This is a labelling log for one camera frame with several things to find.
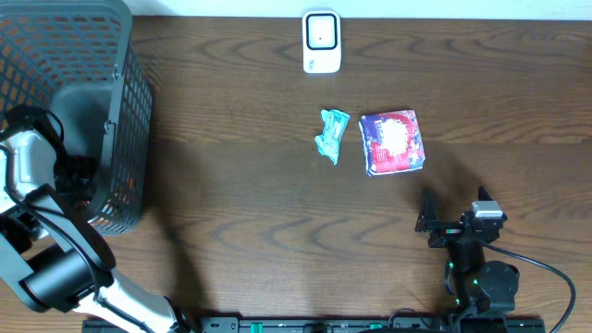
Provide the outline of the purple red snack bag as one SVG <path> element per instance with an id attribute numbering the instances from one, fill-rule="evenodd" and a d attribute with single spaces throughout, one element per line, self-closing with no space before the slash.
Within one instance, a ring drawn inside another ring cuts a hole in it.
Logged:
<path id="1" fill-rule="evenodd" d="M 413 110 L 364 115 L 359 121 L 365 171 L 370 177 L 423 168 L 426 153 Z"/>

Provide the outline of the green flushable wipes pack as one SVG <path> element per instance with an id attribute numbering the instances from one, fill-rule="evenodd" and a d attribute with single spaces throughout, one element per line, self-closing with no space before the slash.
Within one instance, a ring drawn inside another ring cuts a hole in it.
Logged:
<path id="1" fill-rule="evenodd" d="M 320 117 L 324 122 L 321 134 L 314 137 L 318 152 L 336 165 L 339 161 L 340 144 L 351 116 L 338 109 L 323 109 Z"/>

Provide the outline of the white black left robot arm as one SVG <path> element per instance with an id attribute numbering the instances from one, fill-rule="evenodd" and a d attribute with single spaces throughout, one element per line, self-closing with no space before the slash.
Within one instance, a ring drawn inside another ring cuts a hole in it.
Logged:
<path id="1" fill-rule="evenodd" d="M 70 154 L 51 111 L 2 113 L 1 278 L 32 311 L 77 312 L 124 332 L 197 332 L 167 297 L 116 268 L 113 252 L 78 206 L 96 192 L 99 163 Z"/>

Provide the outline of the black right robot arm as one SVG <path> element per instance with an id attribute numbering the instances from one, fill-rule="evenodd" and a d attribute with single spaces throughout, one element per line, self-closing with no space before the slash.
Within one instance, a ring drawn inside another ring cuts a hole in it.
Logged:
<path id="1" fill-rule="evenodd" d="M 472 315 L 505 314 L 515 309 L 519 288 L 518 269 L 501 261 L 488 261 L 484 248 L 500 236 L 507 216 L 484 187 L 477 200 L 457 221 L 438 218 L 436 201 L 424 191 L 414 231 L 429 235 L 430 248 L 444 248 L 449 261 L 445 283 L 458 300 L 459 310 Z"/>

